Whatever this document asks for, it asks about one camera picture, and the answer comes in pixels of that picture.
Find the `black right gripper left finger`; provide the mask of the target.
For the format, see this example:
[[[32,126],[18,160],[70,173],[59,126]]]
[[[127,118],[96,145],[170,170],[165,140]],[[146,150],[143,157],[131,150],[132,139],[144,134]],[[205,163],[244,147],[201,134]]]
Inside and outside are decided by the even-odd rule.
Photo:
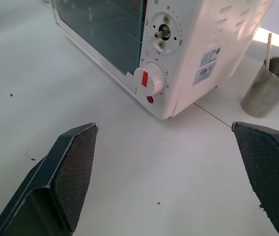
[[[88,191],[97,123],[61,134],[0,214],[0,236],[73,236]]]

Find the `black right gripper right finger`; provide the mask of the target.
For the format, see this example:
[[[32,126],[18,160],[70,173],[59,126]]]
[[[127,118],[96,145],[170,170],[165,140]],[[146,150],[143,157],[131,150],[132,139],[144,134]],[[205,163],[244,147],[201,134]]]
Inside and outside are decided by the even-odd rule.
[[[239,121],[231,130],[260,208],[279,234],[279,131]]]

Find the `white toaster oven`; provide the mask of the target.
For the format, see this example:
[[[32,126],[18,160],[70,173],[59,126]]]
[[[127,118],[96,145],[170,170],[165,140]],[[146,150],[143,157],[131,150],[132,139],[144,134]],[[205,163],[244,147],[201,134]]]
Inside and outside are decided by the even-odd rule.
[[[153,96],[121,85],[57,26],[152,115],[167,119],[234,74],[274,2],[147,0],[139,67],[153,62],[165,75],[164,89]]]

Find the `glass oven door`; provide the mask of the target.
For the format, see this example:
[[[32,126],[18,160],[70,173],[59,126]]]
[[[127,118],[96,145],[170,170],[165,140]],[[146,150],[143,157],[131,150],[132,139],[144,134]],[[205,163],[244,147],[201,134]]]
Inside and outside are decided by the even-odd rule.
[[[69,38],[128,90],[136,93],[147,0],[50,0]]]

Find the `steel cup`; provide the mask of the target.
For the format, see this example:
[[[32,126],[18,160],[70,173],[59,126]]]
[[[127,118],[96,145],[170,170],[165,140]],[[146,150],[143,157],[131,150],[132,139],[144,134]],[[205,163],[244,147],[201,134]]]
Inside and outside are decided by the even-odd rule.
[[[242,109],[252,117],[264,118],[279,105],[279,57],[265,62],[241,101]]]

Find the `wooden chopstick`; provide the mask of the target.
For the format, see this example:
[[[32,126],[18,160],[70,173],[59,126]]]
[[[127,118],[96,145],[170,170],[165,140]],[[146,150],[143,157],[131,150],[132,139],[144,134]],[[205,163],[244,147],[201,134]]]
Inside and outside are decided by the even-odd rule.
[[[266,50],[266,59],[265,66],[269,70],[270,66],[270,56],[271,56],[271,46],[272,46],[272,33],[268,34],[267,50]]]

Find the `white timer knob red stripe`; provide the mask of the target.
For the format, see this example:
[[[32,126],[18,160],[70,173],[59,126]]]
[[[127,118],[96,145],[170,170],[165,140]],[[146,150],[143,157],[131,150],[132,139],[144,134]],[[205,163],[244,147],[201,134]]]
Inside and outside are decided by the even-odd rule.
[[[162,69],[153,62],[139,67],[134,72],[137,91],[144,96],[153,96],[165,87],[165,75]]]

